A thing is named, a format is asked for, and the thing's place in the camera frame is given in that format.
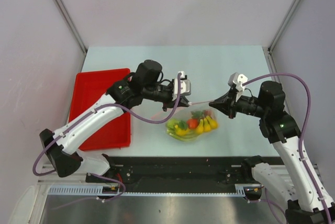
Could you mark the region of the small single yellow banana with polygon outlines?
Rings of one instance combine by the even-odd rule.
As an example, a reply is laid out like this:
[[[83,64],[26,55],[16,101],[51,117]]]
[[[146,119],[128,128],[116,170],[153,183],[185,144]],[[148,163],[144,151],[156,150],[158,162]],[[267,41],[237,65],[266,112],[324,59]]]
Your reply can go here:
[[[182,136],[187,135],[190,132],[190,129],[189,128],[183,129],[183,128],[180,128],[179,125],[175,125],[174,131],[177,136],[182,137]]]

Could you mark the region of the orange carrot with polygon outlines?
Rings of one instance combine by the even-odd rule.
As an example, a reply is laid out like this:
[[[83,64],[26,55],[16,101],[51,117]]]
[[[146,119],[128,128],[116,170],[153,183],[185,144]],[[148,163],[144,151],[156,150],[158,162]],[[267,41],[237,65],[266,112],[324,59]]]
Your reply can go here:
[[[187,125],[190,129],[196,129],[198,127],[199,120],[196,118],[191,118],[187,121]]]

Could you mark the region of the red strawberries with leaves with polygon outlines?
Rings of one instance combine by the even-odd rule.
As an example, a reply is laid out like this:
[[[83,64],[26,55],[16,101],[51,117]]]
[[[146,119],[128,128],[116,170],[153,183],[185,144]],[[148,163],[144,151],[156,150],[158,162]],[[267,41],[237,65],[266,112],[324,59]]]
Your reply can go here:
[[[212,114],[213,112],[211,109],[191,111],[192,118],[194,119],[206,118],[207,116],[211,116]]]

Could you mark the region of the clear zip top bag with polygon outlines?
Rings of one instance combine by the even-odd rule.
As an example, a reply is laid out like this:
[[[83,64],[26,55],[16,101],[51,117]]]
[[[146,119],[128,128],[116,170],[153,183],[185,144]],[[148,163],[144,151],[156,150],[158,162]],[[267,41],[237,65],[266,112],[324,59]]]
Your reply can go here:
[[[190,102],[179,107],[165,123],[166,134],[181,142],[194,142],[219,128],[216,112],[209,101]]]

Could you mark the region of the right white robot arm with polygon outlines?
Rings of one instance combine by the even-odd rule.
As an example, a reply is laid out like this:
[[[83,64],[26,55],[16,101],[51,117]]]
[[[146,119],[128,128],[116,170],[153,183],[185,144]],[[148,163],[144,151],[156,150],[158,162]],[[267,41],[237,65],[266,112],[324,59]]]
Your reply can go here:
[[[243,161],[242,178],[248,183],[262,184],[285,209],[288,223],[334,223],[334,200],[308,158],[295,119],[284,110],[282,85],[265,81],[257,97],[239,95],[234,83],[230,87],[209,106],[230,119],[237,113],[259,118],[263,137],[279,154],[292,182],[284,181],[260,156]]]

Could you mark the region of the green cucumber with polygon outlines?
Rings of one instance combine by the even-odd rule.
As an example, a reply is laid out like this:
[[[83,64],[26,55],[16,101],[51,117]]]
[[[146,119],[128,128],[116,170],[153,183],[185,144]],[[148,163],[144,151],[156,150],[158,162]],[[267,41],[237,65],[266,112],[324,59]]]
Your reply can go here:
[[[179,124],[180,124],[180,120],[177,120],[177,119],[171,119],[171,120],[169,120],[166,124],[165,124],[165,126],[167,127],[167,128],[169,128],[169,129],[172,129],[172,130],[174,130],[174,129],[177,129],[177,128],[179,128]]]

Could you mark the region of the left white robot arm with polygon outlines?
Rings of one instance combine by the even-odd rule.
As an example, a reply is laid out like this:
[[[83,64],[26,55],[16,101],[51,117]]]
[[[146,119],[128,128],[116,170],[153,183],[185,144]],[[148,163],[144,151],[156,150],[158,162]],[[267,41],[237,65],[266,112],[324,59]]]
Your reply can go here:
[[[145,60],[135,72],[115,82],[78,117],[55,131],[43,130],[39,135],[43,151],[33,164],[34,175],[57,173],[58,177],[68,177],[83,170],[98,175],[104,182],[112,181],[116,170],[110,166],[107,157],[103,154],[88,155],[79,151],[79,147],[124,113],[149,124],[162,124],[172,118],[177,108],[189,106],[187,96],[191,94],[191,82],[185,72],[178,72],[168,85],[163,85],[163,82],[162,65],[154,60]],[[141,105],[145,99],[162,103],[162,109],[170,109],[171,112],[161,120],[143,118],[132,108]]]

